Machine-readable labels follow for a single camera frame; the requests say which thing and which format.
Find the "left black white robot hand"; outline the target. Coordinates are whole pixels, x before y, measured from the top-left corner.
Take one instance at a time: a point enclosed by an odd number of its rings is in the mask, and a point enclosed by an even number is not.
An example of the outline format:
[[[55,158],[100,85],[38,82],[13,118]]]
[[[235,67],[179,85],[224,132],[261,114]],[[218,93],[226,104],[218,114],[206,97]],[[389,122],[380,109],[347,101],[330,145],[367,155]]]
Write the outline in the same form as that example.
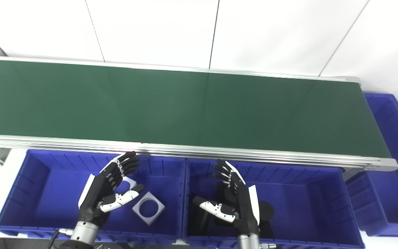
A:
[[[144,191],[144,185],[138,184],[126,191],[115,192],[124,177],[137,170],[139,159],[136,152],[129,151],[110,160],[97,175],[90,175],[79,199],[78,222],[101,228],[111,211],[131,202]]]

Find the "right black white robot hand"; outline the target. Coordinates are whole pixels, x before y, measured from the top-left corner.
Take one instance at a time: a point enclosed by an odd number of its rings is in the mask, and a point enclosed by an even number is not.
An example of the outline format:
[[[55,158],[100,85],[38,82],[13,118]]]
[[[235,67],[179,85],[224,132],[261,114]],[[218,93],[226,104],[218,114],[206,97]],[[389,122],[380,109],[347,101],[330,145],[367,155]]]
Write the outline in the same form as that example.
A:
[[[192,202],[218,219],[231,223],[237,236],[259,236],[259,207],[253,187],[248,187],[237,168],[226,160],[217,159],[214,169],[217,172],[213,177],[222,180],[235,198],[234,203],[228,205],[199,196]]]

